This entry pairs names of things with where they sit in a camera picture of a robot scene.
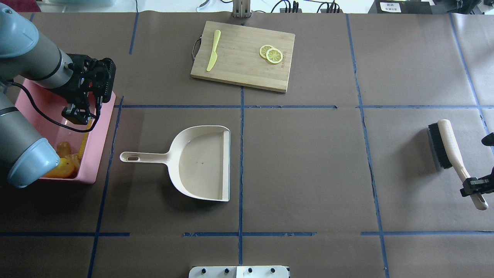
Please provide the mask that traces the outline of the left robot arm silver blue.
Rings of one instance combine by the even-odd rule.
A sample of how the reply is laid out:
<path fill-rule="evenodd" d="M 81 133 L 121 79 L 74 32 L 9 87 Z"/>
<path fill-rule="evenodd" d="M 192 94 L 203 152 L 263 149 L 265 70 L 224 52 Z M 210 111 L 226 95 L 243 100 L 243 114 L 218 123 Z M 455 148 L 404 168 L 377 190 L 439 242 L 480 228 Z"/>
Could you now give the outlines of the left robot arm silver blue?
<path fill-rule="evenodd" d="M 95 109 L 90 108 L 90 92 L 105 87 L 97 81 L 97 64 L 86 55 L 65 53 L 32 21 L 1 4 L 1 85 L 18 88 L 20 93 L 16 102 L 1 96 L 1 171 L 7 183 L 24 188 L 62 165 L 54 147 L 34 127 L 34 112 L 75 132 L 94 128 L 105 101 L 104 96 L 96 97 Z M 66 101 L 61 112 L 64 124 L 43 112 L 31 86 L 15 81 L 19 76 Z"/>

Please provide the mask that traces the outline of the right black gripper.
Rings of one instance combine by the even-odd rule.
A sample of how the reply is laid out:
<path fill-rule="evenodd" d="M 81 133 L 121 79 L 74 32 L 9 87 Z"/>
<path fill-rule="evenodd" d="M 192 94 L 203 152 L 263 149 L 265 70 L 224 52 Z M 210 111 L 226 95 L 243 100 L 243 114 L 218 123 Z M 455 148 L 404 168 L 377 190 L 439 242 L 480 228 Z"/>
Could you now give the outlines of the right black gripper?
<path fill-rule="evenodd" d="M 469 177 L 463 181 L 463 187 L 460 193 L 463 197 L 473 194 L 490 194 L 494 192 L 494 168 L 487 176 L 481 178 Z"/>

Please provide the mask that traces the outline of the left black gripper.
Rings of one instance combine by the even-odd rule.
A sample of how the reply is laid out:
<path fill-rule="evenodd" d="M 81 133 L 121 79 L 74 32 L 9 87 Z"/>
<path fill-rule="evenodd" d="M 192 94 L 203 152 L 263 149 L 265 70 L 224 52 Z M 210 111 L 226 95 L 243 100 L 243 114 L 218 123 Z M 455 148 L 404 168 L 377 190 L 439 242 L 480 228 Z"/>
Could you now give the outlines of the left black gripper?
<path fill-rule="evenodd" d="M 55 88 L 54 93 L 62 97 L 68 103 L 62 111 L 62 116 L 78 125 L 87 125 L 96 120 L 96 115 L 92 113 L 89 92 L 93 81 L 88 78 L 71 78 L 66 84 Z"/>

